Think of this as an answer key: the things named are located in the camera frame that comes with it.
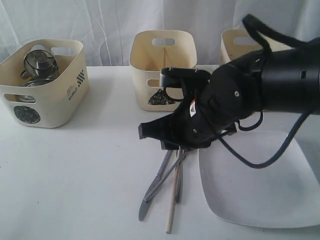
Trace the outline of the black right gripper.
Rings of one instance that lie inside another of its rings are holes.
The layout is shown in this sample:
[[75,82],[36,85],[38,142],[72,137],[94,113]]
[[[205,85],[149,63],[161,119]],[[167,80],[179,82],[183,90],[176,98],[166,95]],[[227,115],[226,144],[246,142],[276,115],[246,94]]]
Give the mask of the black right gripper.
[[161,140],[161,149],[170,151],[209,147],[221,131],[263,110],[264,63],[263,56],[242,56],[221,65],[204,86],[188,92],[173,115],[140,123],[139,139]]

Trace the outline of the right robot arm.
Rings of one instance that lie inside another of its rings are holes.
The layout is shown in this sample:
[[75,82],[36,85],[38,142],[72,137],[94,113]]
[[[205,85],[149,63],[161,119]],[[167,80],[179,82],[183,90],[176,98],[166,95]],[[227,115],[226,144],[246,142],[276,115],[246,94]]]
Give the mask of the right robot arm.
[[165,149],[207,148],[217,134],[255,112],[320,112],[320,44],[314,39],[287,50],[256,50],[208,72],[167,67],[165,88],[181,88],[171,113],[138,127],[140,139]]

